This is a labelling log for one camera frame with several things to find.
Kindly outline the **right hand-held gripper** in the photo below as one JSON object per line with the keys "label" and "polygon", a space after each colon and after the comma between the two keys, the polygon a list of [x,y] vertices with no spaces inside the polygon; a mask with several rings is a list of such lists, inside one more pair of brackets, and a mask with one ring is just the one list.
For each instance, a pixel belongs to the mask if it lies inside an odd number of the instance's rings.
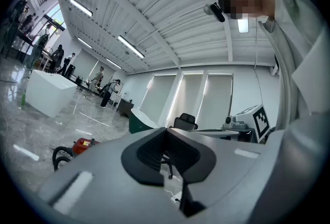
{"label": "right hand-held gripper", "polygon": [[228,116],[223,123],[224,130],[190,130],[213,138],[238,137],[240,133],[251,133],[251,141],[260,143],[270,130],[269,120],[263,104],[249,107],[233,116]]}

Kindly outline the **red vacuum cleaner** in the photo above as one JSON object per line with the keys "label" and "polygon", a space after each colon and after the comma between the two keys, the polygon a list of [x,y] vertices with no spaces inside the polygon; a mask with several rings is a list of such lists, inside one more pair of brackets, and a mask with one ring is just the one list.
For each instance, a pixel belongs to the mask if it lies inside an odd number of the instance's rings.
{"label": "red vacuum cleaner", "polygon": [[76,157],[98,143],[99,141],[96,141],[94,138],[92,139],[80,138],[74,142],[72,146],[72,154],[74,157]]}

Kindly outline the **dark wooden cabinet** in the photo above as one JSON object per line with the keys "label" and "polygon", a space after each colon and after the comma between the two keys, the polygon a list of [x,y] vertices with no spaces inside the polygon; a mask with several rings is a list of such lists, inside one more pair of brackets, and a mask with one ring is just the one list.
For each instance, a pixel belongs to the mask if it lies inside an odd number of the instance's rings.
{"label": "dark wooden cabinet", "polygon": [[121,99],[117,107],[117,112],[120,114],[120,116],[129,118],[131,114],[131,109],[133,107],[134,104],[131,101]]}

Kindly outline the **person's white jacket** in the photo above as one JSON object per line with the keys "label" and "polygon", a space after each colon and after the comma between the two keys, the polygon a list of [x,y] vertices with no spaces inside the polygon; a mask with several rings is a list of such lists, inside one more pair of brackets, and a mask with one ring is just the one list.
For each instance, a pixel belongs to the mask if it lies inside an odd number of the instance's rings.
{"label": "person's white jacket", "polygon": [[279,64],[276,128],[330,110],[330,27],[310,0],[275,0],[275,18],[259,24]]}

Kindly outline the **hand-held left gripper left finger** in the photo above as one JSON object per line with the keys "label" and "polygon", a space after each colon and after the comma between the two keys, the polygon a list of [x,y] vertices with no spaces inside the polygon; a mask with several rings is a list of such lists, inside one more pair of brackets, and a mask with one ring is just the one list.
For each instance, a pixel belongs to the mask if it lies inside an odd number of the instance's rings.
{"label": "hand-held left gripper left finger", "polygon": [[38,196],[63,224],[179,224],[186,218],[164,187],[144,185],[124,169],[122,152],[162,132],[190,143],[179,129],[151,129],[98,143],[61,166],[39,188]]}

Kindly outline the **white rectangular bathtub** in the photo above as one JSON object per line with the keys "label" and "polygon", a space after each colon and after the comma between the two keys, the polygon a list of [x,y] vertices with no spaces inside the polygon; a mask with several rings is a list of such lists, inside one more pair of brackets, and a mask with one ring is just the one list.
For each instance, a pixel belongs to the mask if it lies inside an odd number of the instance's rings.
{"label": "white rectangular bathtub", "polygon": [[33,70],[27,83],[25,102],[54,118],[70,103],[76,87],[60,74]]}

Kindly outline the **group of ceiling strip lights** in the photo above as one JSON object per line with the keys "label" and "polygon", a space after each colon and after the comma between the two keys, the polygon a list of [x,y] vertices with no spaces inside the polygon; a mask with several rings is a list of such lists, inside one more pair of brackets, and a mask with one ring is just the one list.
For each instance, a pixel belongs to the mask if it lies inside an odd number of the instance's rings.
{"label": "group of ceiling strip lights", "polygon": [[[131,3],[129,0],[114,0],[121,8],[123,8],[126,12],[128,12],[133,18],[152,36],[152,38],[160,45],[160,47],[167,53],[167,55],[171,58],[174,64],[180,68],[181,62],[169,44],[165,41],[162,35],[158,32],[158,30],[152,25],[152,23]],[[76,0],[70,0],[70,3],[84,12],[87,16],[92,17],[92,11],[79,3]],[[225,31],[228,33],[227,39],[227,53],[228,60],[225,61],[225,64],[237,64],[238,62],[233,61],[233,48],[232,41],[229,41],[230,28],[229,25],[225,25]],[[141,52],[139,52],[130,42],[128,42],[124,37],[119,36],[118,40],[122,42],[125,46],[127,46],[130,50],[132,50],[138,57],[141,59],[144,58]]]}

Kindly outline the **dark green oval bathtub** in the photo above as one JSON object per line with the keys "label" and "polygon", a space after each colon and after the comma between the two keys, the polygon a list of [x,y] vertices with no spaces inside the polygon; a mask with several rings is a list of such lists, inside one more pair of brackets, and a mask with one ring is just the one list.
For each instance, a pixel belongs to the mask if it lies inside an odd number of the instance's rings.
{"label": "dark green oval bathtub", "polygon": [[142,111],[136,108],[131,109],[131,114],[129,116],[129,132],[131,134],[158,128],[160,128],[160,126]]}

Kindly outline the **white roller blind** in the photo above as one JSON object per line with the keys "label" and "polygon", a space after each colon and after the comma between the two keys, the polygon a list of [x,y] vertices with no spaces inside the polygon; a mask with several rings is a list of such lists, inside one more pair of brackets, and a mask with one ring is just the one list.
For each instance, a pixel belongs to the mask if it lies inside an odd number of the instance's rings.
{"label": "white roller blind", "polygon": [[154,76],[147,88],[140,110],[155,123],[158,122],[176,75]]}
{"label": "white roller blind", "polygon": [[72,62],[75,67],[73,75],[87,80],[97,63],[97,58],[82,49]]}
{"label": "white roller blind", "polygon": [[202,103],[197,115],[198,129],[220,129],[230,113],[231,75],[208,75]]}
{"label": "white roller blind", "polygon": [[202,72],[184,74],[167,119],[167,126],[173,126],[176,117],[186,113],[196,118],[195,106],[202,83]]}
{"label": "white roller blind", "polygon": [[105,65],[103,62],[98,61],[96,66],[93,68],[92,72],[90,73],[88,80],[92,81],[93,78],[95,78],[97,76],[97,74],[100,72],[100,68],[103,67],[103,79],[101,81],[101,86],[105,86],[113,77],[113,74],[115,72],[114,69],[112,69],[111,67]]}

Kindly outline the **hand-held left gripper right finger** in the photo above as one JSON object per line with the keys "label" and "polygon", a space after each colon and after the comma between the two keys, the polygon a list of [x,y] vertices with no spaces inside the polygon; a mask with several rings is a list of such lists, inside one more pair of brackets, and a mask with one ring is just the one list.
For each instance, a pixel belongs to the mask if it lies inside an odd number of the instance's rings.
{"label": "hand-held left gripper right finger", "polygon": [[181,206],[193,203],[198,212],[187,217],[182,211],[169,213],[171,224],[248,224],[256,201],[265,186],[268,173],[254,177],[268,146],[229,141],[180,129],[168,129],[200,152],[199,161],[186,172],[202,177],[208,166],[211,172],[199,182],[184,180]]}

